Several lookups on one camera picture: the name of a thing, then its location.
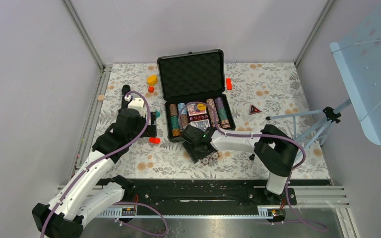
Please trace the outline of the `black poker chip case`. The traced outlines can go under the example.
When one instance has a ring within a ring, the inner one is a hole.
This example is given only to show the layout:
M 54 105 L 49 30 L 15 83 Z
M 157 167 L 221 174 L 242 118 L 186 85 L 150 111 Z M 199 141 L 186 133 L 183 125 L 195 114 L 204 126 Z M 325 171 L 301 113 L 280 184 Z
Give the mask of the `black poker chip case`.
M 235 130 L 231 108 L 225 92 L 224 52 L 220 49 L 189 52 L 186 54 L 163 56 L 157 59 L 167 117 L 169 141 L 181 142 L 180 136 L 173 135 L 171 104 L 206 102 L 207 99 L 222 98 L 230 130 Z

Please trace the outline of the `poker chip with die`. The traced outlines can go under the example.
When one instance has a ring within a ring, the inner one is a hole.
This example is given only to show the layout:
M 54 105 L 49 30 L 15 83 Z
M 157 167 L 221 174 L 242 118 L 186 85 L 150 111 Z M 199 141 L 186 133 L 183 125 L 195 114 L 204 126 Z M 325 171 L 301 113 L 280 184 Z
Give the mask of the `poker chip with die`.
M 219 153 L 218 153 L 218 152 L 212 152 L 212 153 L 210 154 L 210 158 L 211 158 L 212 160 L 217 160 L 217 159 L 219 158 Z

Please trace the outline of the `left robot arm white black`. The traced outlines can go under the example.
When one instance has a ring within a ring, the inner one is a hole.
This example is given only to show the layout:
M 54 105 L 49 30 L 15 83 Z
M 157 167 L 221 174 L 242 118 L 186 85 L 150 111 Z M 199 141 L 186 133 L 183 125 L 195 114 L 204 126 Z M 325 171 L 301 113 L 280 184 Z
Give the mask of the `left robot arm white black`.
M 136 198 L 134 183 L 123 176 L 111 178 L 102 191 L 88 194 L 145 134 L 150 122 L 150 110 L 119 110 L 116 122 L 96 139 L 82 167 L 62 191 L 47 204 L 38 203 L 33 208 L 32 215 L 42 238 L 78 238 L 85 226 L 106 208 Z

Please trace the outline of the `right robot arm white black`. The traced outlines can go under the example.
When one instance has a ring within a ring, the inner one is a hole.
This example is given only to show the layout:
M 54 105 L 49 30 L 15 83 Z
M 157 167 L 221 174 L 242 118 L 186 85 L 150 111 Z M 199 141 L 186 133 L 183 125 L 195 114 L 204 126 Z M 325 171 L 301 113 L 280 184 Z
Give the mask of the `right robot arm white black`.
M 269 171 L 264 196 L 271 204 L 277 204 L 284 198 L 284 188 L 298 153 L 306 156 L 298 142 L 271 124 L 259 133 L 214 127 L 202 130 L 188 125 L 182 131 L 181 138 L 189 156 L 195 161 L 219 151 L 240 151 L 258 157 Z

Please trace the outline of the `blue playing card deck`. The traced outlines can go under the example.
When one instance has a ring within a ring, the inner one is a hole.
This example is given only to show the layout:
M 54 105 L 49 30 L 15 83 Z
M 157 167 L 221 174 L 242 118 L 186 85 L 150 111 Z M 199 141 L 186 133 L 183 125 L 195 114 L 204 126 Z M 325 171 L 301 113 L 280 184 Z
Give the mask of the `blue playing card deck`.
M 208 119 L 204 119 L 199 121 L 191 121 L 190 125 L 205 131 L 208 127 L 210 127 L 210 122 Z

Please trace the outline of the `clear plastic disc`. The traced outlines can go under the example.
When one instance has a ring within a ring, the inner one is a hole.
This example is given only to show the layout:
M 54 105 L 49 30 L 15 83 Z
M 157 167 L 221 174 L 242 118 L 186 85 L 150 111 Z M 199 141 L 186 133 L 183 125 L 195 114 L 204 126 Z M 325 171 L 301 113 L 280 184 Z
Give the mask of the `clear plastic disc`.
M 195 115 L 197 113 L 197 111 L 194 110 L 194 104 L 195 103 L 187 105 L 187 112 L 190 115 Z

